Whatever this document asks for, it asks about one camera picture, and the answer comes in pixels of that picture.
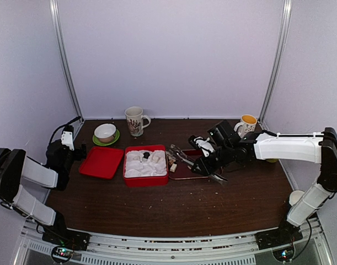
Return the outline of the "red tin lid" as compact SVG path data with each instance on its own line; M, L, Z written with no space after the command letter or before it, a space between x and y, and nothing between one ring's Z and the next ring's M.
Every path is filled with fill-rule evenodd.
M89 151L78 171L85 176L113 179L123 156L122 149L95 146Z

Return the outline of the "metal serving tongs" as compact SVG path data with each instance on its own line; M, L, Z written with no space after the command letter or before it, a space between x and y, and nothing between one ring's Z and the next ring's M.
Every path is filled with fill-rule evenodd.
M208 176L222 185L228 182L227 178L224 178L222 175L216 173L219 167L213 168L207 164L206 157L203 154L196 160L193 160L191 157L183 153L182 149L178 148L174 144L171 144L170 147L167 148L166 154L167 157L171 156L175 158L175 164L177 161L186 163L193 173Z

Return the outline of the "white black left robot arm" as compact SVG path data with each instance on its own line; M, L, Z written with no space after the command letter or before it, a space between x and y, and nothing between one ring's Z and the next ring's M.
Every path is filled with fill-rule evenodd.
M86 250L89 234L69 229L63 214L46 206L23 186L28 181L45 189L64 191L73 163L86 156L85 144L74 148L60 140L48 145L44 165L29 157L25 150L0 148L1 206L34 220L44 230L44 241L75 250Z

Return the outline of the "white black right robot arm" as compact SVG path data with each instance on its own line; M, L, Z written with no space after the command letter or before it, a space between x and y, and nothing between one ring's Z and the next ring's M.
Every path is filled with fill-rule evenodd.
M240 136L227 120L223 120L208 133L208 139L194 135L189 137L189 144L203 153L191 170L203 176L209 176L232 162L252 160L298 160L320 165L319 177L307 191L291 193L290 210L278 228L255 235L260 249L302 239L299 227L337 193L337 133L333 128L312 134L281 134L262 130Z

